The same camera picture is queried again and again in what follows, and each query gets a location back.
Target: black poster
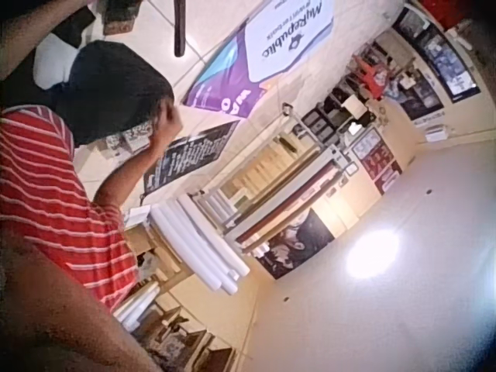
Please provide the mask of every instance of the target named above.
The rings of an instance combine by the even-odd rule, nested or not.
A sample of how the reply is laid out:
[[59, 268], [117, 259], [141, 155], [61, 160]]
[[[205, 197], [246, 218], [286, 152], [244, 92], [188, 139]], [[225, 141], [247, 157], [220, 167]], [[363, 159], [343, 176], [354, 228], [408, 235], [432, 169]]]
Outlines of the black poster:
[[301, 213], [268, 241], [270, 250], [260, 263], [276, 279], [293, 271], [334, 240], [313, 209]]
[[144, 174], [145, 195], [216, 161], [238, 122], [227, 122], [196, 136], [176, 139], [164, 156]]

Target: black frame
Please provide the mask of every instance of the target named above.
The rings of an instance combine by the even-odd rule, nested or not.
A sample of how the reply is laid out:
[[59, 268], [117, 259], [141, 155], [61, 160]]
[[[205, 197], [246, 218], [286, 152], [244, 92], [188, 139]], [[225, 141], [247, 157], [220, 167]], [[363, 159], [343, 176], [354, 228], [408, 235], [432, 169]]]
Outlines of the black frame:
[[429, 58], [429, 56], [427, 55], [427, 53], [419, 46], [419, 43], [418, 43], [418, 40], [421, 40], [422, 37], [424, 37], [427, 33], [430, 33], [430, 32], [432, 32], [434, 30], [451, 47], [451, 49], [453, 50], [453, 52], [455, 53], [455, 55], [458, 57], [458, 59], [460, 60], [461, 64], [465, 68], [465, 70], [468, 72], [468, 74], [472, 78], [472, 81], [475, 84], [477, 84], [477, 82], [475, 81], [474, 76], [471, 74], [469, 68], [465, 64], [465, 61], [463, 61], [463, 59], [460, 57], [460, 55], [458, 54], [458, 52], [456, 51], [456, 49], [453, 47], [453, 45], [451, 44], [451, 42], [446, 38], [446, 36], [444, 35], [444, 33], [437, 28], [437, 26], [434, 23], [431, 22], [430, 26], [427, 29], [423, 30], [416, 38], [412, 38], [412, 37], [410, 37], [409, 35], [407, 35], [406, 33], [403, 32], [403, 30], [400, 28], [400, 23], [403, 21], [403, 19], [406, 17], [406, 15], [409, 12], [412, 12], [412, 11], [409, 10], [409, 9], [407, 9], [407, 8], [403, 9], [403, 11], [401, 12], [400, 16], [398, 17], [398, 19], [394, 23], [393, 29], [397, 33], [399, 33], [415, 49], [415, 51], [422, 57], [422, 59], [429, 65], [430, 69], [434, 72], [434, 74], [436, 75], [437, 79], [439, 80], [439, 82], [443, 86], [444, 90], [448, 94], [449, 98], [451, 99], [451, 102], [453, 102], [453, 103], [459, 102], [459, 101], [462, 101], [462, 100], [464, 100], [466, 98], [469, 98], [469, 97], [472, 97], [474, 95], [478, 95], [479, 93], [481, 93], [481, 90], [479, 89], [478, 86], [476, 86], [474, 88], [471, 88], [471, 89], [469, 89], [467, 91], [464, 91], [462, 93], [459, 93], [458, 95], [454, 95], [451, 92], [451, 89], [448, 86], [448, 84], [446, 83], [444, 77], [441, 75], [441, 72], [439, 71], [439, 68], [434, 64], [434, 62]]

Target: person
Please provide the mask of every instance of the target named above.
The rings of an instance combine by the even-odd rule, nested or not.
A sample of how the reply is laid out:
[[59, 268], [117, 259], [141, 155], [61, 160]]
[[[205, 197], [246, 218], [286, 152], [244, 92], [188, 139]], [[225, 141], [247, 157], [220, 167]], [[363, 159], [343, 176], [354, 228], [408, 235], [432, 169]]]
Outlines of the person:
[[[2, 25], [2, 78], [84, 5], [83, 0], [53, 0]], [[110, 314], [136, 282], [136, 258], [121, 234], [119, 207], [181, 131], [172, 101], [160, 102], [153, 127], [150, 146], [112, 172], [90, 201], [72, 164], [74, 140], [64, 121], [39, 105], [2, 111], [4, 368], [159, 370]]]

